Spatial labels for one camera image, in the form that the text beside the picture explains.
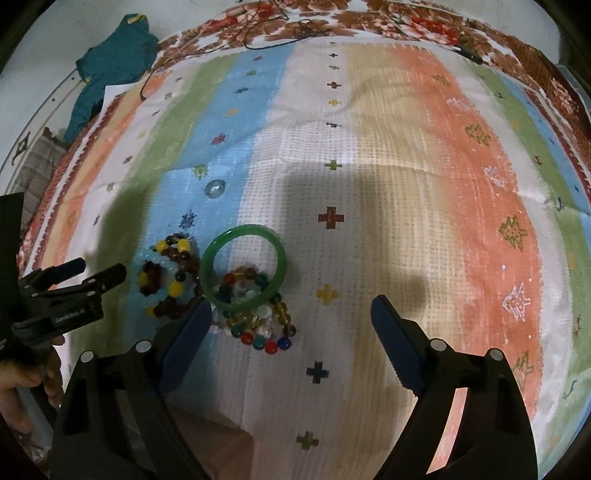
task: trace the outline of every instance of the striped blanket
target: striped blanket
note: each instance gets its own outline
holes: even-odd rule
[[[177,231],[203,252],[235,225],[273,229],[294,346],[271,356],[211,333],[173,398],[253,435],[253,479],[373,478],[413,407],[369,322],[378,294],[458,351],[501,348],[540,475],[555,464],[590,410],[591,184],[545,97],[438,46],[344,37],[187,59],[145,102],[140,88],[110,88],[60,166],[27,270],[82,256],[136,272]],[[274,261],[245,238],[217,267]],[[70,335],[70,365],[159,325],[131,274],[105,318]],[[330,373],[319,384],[315,362]]]

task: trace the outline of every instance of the green jade bangle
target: green jade bangle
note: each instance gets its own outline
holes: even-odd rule
[[[275,251],[277,252],[277,270],[275,271],[275,275],[273,275],[269,286],[252,300],[243,301],[240,303],[226,303],[216,297],[216,294],[213,291],[213,286],[209,283],[210,280],[215,276],[215,272],[213,270],[213,260],[216,258],[217,253],[224,245],[231,242],[232,240],[235,240],[236,238],[247,235],[263,237],[271,245],[273,245]],[[205,298],[214,304],[221,312],[233,313],[244,310],[255,310],[259,306],[263,305],[263,303],[268,301],[275,293],[277,293],[281,287],[281,284],[283,283],[286,271],[287,257],[285,256],[285,250],[279,239],[270,229],[261,225],[239,225],[222,233],[209,245],[209,247],[207,247],[207,250],[205,250],[203,257],[201,258],[199,280]]]

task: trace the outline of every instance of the red bead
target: red bead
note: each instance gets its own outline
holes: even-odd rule
[[[275,340],[267,340],[265,344],[265,352],[267,352],[269,355],[275,355],[277,350],[279,350],[277,342]]]
[[[244,332],[242,335],[240,335],[240,341],[244,343],[244,345],[251,345],[253,338],[254,337],[248,332]]]
[[[223,276],[223,282],[227,285],[234,285],[236,283],[236,277],[231,273],[226,273]]]

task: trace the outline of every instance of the human hand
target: human hand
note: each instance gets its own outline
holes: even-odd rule
[[[62,335],[51,341],[52,345],[63,345]],[[51,347],[45,365],[30,367],[12,360],[0,362],[0,413],[8,426],[20,433],[31,433],[33,423],[22,406],[17,387],[36,387],[43,382],[49,403],[57,407],[64,395],[61,379],[61,360],[56,349]]]

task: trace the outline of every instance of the blue gripper pad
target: blue gripper pad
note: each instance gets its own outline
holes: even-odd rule
[[[416,322],[401,318],[384,295],[371,304],[371,322],[400,383],[419,396],[427,388],[421,372],[428,337]]]
[[[176,331],[160,361],[160,394],[178,389],[211,325],[212,306],[203,300]]]

